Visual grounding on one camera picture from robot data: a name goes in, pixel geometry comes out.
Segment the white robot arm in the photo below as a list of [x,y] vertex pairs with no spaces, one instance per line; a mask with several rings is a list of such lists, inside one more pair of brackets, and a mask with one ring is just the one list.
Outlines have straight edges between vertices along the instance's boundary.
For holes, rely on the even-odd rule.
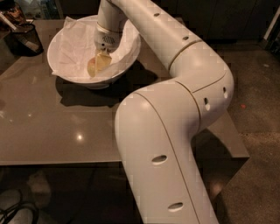
[[101,0],[94,42],[115,49],[128,19],[170,74],[129,94],[115,138],[143,224],[219,224],[192,139],[227,110],[233,75],[200,37],[151,0]]

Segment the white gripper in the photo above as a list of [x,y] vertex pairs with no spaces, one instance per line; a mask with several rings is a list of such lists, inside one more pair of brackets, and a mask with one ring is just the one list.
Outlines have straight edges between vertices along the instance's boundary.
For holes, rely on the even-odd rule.
[[95,71],[97,73],[110,65],[112,58],[109,53],[113,53],[119,47],[122,35],[121,32],[109,31],[96,24],[94,44],[97,49],[95,51]]

